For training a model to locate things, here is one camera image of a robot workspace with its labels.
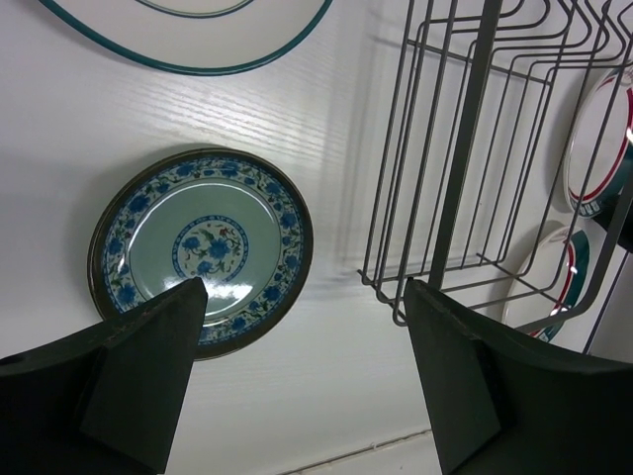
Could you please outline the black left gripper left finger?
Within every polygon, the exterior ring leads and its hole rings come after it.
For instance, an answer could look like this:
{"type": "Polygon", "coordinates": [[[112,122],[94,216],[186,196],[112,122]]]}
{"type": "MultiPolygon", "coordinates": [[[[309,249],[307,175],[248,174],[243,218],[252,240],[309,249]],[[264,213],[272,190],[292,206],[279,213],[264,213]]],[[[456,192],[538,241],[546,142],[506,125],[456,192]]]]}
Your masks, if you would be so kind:
{"type": "Polygon", "coordinates": [[[1,360],[4,474],[162,474],[207,305],[199,278],[1,360]]]}

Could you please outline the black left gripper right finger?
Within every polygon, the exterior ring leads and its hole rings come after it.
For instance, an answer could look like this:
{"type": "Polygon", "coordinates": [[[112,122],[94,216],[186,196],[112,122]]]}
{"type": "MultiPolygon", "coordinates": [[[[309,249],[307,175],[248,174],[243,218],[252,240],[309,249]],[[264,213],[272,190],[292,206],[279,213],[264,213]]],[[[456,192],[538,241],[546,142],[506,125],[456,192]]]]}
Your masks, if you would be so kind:
{"type": "Polygon", "coordinates": [[[406,320],[445,474],[628,474],[632,367],[513,330],[418,280],[406,320]]]}

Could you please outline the green red rimmed plate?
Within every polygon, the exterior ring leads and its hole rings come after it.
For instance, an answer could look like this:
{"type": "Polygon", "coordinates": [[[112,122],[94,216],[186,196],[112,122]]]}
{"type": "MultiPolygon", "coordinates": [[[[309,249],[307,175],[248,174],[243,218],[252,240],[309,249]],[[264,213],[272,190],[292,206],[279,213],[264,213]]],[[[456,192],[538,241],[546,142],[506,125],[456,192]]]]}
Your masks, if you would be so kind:
{"type": "Polygon", "coordinates": [[[501,321],[513,328],[572,309],[583,294],[590,263],[587,233],[560,227],[542,238],[536,255],[509,287],[501,321]]]}
{"type": "Polygon", "coordinates": [[[585,98],[564,163],[564,190],[582,218],[603,212],[632,170],[632,68],[602,75],[585,98]]]}

